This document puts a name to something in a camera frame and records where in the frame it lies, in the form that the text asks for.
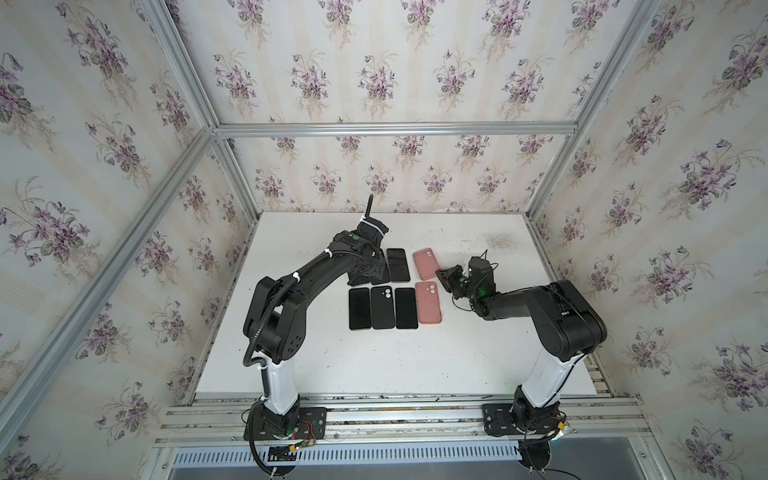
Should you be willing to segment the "black phone case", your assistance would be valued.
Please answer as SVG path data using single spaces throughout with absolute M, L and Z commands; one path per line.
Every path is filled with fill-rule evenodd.
M 382 285 L 389 283 L 391 281 L 389 266 L 384 264 L 380 268 L 377 268 L 373 273 L 369 275 L 369 278 L 372 285 Z
M 371 327 L 374 330 L 393 329 L 396 326 L 394 293 L 389 286 L 375 286 L 370 293 Z

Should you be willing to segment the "black phone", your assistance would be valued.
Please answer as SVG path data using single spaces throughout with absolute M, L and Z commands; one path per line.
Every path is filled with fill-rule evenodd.
M 369 284 L 371 282 L 370 271 L 370 266 L 360 266 L 348 274 L 347 284 L 351 287 Z

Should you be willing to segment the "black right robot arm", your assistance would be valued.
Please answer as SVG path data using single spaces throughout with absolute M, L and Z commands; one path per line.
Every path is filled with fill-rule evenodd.
M 534 366 L 509 404 L 486 404 L 484 430 L 501 437 L 519 433 L 548 440 L 563 428 L 560 394 L 576 365 L 607 339 L 606 325 L 569 280 L 520 288 L 496 289 L 496 266 L 473 256 L 464 270 L 439 269 L 436 277 L 453 299 L 466 299 L 485 321 L 528 317 L 541 344 Z

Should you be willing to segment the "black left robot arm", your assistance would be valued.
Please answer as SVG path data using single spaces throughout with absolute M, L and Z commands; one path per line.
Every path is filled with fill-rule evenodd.
M 380 280 L 388 269 L 381 248 L 388 227 L 371 216 L 373 203 L 370 195 L 357 227 L 337 233 L 305 265 L 255 286 L 243 325 L 248 345 L 242 363 L 260 370 L 263 393 L 248 420 L 276 438 L 288 437 L 300 422 L 293 357 L 306 337 L 309 306 L 345 274 Z

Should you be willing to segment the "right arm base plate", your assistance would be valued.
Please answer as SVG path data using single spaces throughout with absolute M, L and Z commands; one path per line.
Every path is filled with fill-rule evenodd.
M 565 424 L 566 414 L 559 403 L 547 407 L 534 407 L 523 400 L 512 403 L 487 403 L 481 407 L 484 431 L 489 436 L 513 434 L 549 437 Z

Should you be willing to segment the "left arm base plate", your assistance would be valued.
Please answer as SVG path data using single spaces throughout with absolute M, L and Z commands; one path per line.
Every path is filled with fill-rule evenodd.
M 328 410 L 323 407 L 294 407 L 278 415 L 262 404 L 241 414 L 246 441 L 321 440 L 325 436 Z

